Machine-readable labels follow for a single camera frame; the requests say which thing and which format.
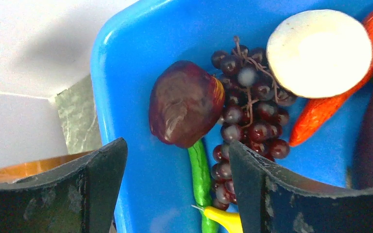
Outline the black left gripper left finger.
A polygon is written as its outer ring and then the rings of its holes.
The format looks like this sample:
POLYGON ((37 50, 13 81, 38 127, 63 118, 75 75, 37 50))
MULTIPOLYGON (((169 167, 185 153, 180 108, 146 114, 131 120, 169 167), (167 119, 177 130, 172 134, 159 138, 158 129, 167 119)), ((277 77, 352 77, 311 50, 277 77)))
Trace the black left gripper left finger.
POLYGON ((0 183, 0 233, 107 233, 128 155, 118 138, 14 183, 0 183))

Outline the dark toy grape bunch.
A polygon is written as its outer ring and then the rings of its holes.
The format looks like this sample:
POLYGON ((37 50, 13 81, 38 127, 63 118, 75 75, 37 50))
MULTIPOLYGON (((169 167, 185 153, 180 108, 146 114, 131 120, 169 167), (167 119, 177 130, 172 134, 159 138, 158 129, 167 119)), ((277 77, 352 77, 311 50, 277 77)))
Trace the dark toy grape bunch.
POLYGON ((271 161, 286 158, 290 147, 281 136, 290 120, 287 107, 297 99, 273 77, 264 48, 250 49, 238 36, 234 44, 231 52, 218 50, 211 56, 214 68, 222 72, 220 81, 226 93, 220 117, 223 141, 213 149, 215 164, 210 170, 213 206, 221 210, 237 203, 230 143, 239 141, 271 161))

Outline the dark red toy fruit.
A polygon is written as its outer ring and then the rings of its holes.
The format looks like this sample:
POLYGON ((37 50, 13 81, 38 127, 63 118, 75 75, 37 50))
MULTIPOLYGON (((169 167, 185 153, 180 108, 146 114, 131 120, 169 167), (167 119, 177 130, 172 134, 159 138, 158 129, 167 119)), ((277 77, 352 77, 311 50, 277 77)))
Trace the dark red toy fruit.
POLYGON ((177 61, 151 91, 150 131, 165 144, 192 147, 219 120, 225 97, 219 79, 191 61, 177 61))

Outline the green toy pepper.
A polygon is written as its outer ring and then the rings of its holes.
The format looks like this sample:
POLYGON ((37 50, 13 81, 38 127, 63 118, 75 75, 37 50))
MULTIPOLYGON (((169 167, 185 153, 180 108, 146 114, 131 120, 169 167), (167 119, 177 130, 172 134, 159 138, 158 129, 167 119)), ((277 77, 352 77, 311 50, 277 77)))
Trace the green toy pepper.
MULTIPOLYGON (((193 194, 196 205, 201 208, 211 206, 211 178, 206 150, 202 140, 198 140, 193 146, 188 148, 187 151, 191 164, 193 194)), ((201 211, 201 215, 201 232, 217 233, 219 224, 206 217, 203 211, 201 211)))

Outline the toy mushroom slice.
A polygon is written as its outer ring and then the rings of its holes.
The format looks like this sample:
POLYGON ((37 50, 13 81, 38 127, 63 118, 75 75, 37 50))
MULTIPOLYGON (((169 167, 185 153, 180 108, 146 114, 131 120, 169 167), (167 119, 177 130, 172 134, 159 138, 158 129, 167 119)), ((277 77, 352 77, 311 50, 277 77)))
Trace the toy mushroom slice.
POLYGON ((288 17, 269 36, 266 56, 278 83, 293 94, 320 99, 343 94, 369 71, 367 30, 343 12, 309 10, 288 17))

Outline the yellow toy banana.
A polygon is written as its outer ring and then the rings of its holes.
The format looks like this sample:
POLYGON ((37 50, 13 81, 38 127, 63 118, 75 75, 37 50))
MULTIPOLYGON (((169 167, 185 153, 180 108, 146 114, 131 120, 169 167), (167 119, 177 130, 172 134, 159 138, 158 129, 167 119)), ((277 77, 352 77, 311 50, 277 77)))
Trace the yellow toy banana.
POLYGON ((227 212, 217 209, 212 206, 199 207, 192 205, 192 207, 200 210, 205 217, 219 223, 229 233, 243 233, 241 219, 239 213, 227 212))

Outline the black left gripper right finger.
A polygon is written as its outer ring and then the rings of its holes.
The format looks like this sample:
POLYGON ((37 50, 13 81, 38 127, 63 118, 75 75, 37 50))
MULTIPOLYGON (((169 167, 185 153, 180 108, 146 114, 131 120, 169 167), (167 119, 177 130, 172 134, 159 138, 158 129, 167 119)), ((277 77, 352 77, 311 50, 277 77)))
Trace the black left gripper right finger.
POLYGON ((245 233, 373 233, 373 188, 306 178, 238 141, 229 158, 245 233))

